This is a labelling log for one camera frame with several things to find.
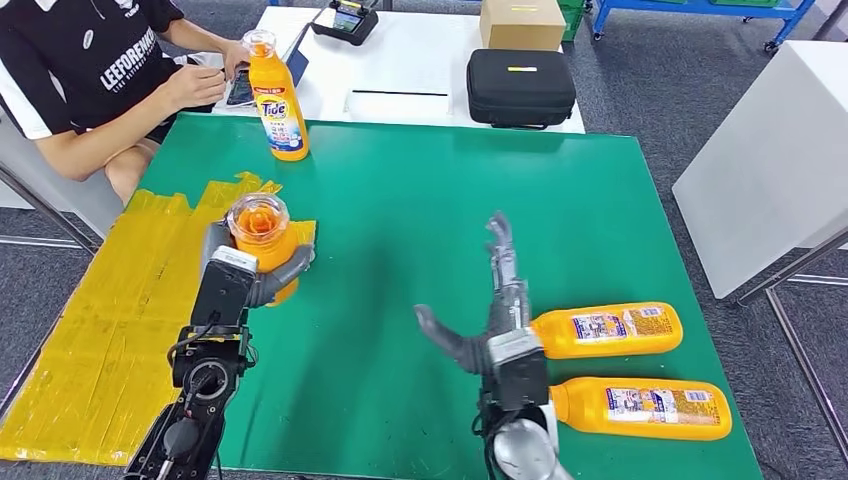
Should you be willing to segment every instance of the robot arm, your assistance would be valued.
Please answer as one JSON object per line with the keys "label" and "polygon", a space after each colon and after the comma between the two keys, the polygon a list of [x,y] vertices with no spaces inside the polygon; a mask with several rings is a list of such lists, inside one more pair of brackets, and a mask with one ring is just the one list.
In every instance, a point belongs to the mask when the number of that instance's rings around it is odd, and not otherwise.
{"label": "robot arm", "polygon": [[247,309],[270,302],[313,258],[311,245],[298,247],[291,260],[258,274],[256,257],[232,248],[229,230],[221,227],[207,230],[190,324],[167,354],[181,391],[156,418],[127,465],[126,480],[206,478],[224,433],[224,409],[244,372],[256,365]]}
{"label": "robot arm", "polygon": [[557,458],[547,364],[529,328],[527,284],[517,277],[512,231],[501,213],[495,213],[487,228],[495,242],[488,245],[494,295],[486,330],[460,336],[426,305],[415,306],[418,324],[463,370],[482,378],[474,431],[483,437],[490,480],[496,478],[494,465],[511,480],[571,480]]}

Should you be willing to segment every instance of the black t-shirt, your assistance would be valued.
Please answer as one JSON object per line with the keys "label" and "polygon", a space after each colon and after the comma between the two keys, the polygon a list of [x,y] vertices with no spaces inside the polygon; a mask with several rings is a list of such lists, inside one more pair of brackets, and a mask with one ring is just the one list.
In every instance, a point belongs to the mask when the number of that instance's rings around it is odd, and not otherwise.
{"label": "black t-shirt", "polygon": [[155,32],[170,0],[11,0],[0,8],[0,105],[30,139],[107,123],[179,68]]}

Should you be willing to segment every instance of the blue shelf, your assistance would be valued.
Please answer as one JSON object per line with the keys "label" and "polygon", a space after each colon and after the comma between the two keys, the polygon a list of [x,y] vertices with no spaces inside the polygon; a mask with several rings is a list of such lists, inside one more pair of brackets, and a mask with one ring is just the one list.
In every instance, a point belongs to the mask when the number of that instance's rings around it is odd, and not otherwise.
{"label": "blue shelf", "polygon": [[798,25],[801,17],[813,6],[815,0],[802,0],[797,8],[793,7],[789,0],[780,0],[776,7],[754,7],[741,5],[714,5],[709,0],[687,0],[685,3],[656,2],[650,0],[596,0],[598,11],[592,24],[595,40],[603,35],[604,24],[610,11],[616,8],[626,10],[646,10],[652,12],[671,13],[697,13],[703,15],[730,15],[740,19],[739,27],[744,28],[741,19],[752,18],[779,18],[783,20],[783,27],[773,40],[766,42],[766,52],[773,52],[778,45],[783,43],[789,33]]}
{"label": "blue shelf", "polygon": [[610,8],[649,10],[655,12],[701,13],[707,15],[731,15],[735,17],[783,18],[795,16],[796,9],[783,0],[776,7],[750,7],[737,5],[714,5],[709,0],[688,0],[686,3],[653,2],[650,0],[605,0]]}

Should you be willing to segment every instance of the orange jar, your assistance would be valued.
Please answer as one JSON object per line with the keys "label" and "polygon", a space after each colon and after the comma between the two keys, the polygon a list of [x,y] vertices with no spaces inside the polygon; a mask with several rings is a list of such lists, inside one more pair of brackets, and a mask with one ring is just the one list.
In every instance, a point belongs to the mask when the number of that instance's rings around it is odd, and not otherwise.
{"label": "orange jar", "polygon": [[[259,259],[259,273],[267,273],[286,263],[297,247],[297,234],[289,229],[286,204],[270,193],[245,195],[227,213],[227,225],[236,248]],[[277,305],[297,290],[297,279],[274,297]]]}

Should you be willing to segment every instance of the orange bottle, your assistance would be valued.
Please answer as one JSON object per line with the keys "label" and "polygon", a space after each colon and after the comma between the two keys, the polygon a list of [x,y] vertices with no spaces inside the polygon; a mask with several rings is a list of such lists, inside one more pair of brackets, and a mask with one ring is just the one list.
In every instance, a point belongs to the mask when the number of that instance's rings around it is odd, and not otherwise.
{"label": "orange bottle", "polygon": [[680,317],[662,302],[552,310],[530,327],[555,359],[663,353],[683,340]]}
{"label": "orange bottle", "polygon": [[709,441],[733,428],[724,393],[704,382],[572,378],[551,400],[560,422],[587,433]]}
{"label": "orange bottle", "polygon": [[250,52],[248,79],[271,153],[285,162],[303,160],[309,153],[306,123],[291,72],[274,48],[277,43],[274,34],[251,30],[242,42]]}
{"label": "orange bottle", "polygon": [[[259,259],[259,273],[267,273],[287,262],[297,247],[297,233],[289,226],[286,204],[270,193],[245,195],[227,213],[227,225],[236,248]],[[274,297],[277,305],[297,290],[297,279]]]}

